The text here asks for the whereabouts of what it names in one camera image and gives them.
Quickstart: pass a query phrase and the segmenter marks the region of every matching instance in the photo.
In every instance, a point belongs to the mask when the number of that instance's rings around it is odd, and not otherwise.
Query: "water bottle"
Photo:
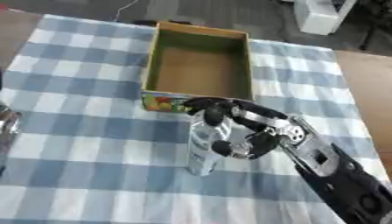
[[[201,110],[192,117],[188,142],[188,169],[192,174],[206,176],[224,158],[211,146],[215,141],[228,139],[231,125],[231,119],[218,106]]]

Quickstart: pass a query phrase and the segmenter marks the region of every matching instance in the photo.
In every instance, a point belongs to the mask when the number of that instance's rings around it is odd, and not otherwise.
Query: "colorful box label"
[[[176,95],[143,92],[142,100],[144,108],[147,110],[184,113],[188,111],[189,108],[184,107],[182,104],[189,99],[189,97],[181,96],[182,97],[176,97]]]

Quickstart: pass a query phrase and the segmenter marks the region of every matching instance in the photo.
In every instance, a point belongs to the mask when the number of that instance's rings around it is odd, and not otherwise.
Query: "gray floor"
[[[117,9],[132,0],[0,0],[11,8],[77,18],[113,20]],[[119,21],[182,20],[196,25],[249,32],[253,39],[270,39],[335,50],[359,51],[366,24],[354,10],[339,30],[329,36],[298,30],[291,4],[277,0],[140,0],[122,11]],[[378,31],[368,53],[392,56],[392,38]]]

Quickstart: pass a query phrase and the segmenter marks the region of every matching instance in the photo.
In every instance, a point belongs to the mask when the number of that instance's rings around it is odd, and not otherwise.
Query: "gingham tablecloth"
[[[147,112],[140,76],[154,29],[46,15],[4,75],[24,113],[0,179],[0,223],[339,223],[275,150],[186,166],[189,118]],[[256,101],[301,115],[387,175],[330,49],[250,40]]]

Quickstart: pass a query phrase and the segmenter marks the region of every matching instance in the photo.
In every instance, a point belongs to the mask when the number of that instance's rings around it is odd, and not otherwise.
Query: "cardboard box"
[[[252,101],[248,34],[161,22],[143,77],[148,110],[185,112],[190,97]]]

